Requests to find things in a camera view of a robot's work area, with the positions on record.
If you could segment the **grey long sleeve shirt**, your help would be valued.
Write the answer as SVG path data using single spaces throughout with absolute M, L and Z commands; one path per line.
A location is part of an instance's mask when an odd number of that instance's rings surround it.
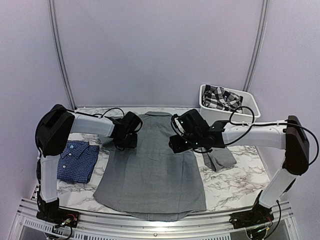
M 207 209 L 195 154 L 173 153 L 171 114 L 149 111 L 140 115 L 137 146 L 110 154 L 94 199 L 115 211 L 147 221 L 173 222 Z

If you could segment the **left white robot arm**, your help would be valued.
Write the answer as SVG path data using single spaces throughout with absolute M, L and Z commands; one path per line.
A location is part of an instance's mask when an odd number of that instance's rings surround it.
M 121 118 L 114 118 L 73 111 L 56 104 L 42 117 L 35 130 L 35 144 L 39 153 L 36 178 L 40 198 L 45 203 L 58 199 L 58 163 L 70 134 L 99 135 L 111 139 L 116 147 L 135 148 L 137 133 L 142 125 L 142 120 L 131 111 Z

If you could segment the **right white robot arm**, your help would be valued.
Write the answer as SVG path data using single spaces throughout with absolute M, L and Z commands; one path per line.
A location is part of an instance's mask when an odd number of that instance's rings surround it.
M 209 125 L 197 110 L 191 109 L 182 115 L 173 115 L 170 125 L 175 134 L 169 138 L 168 145 L 175 154 L 200 148 L 209 152 L 212 148 L 232 146 L 269 147 L 285 151 L 281 167 L 259 194 L 257 206 L 247 214 L 252 224 L 260 223 L 267 216 L 267 209 L 310 166 L 306 128 L 294 115 L 276 122 L 240 123 L 228 119 Z

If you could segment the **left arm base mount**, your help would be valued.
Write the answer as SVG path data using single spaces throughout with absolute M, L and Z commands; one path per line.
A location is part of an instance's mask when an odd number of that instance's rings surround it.
M 37 198 L 38 211 L 36 217 L 40 220 L 61 225 L 66 220 L 72 228 L 76 228 L 79 221 L 79 212 L 68 210 L 60 207 L 60 199 L 57 198 L 52 202 L 44 201 L 40 196 Z

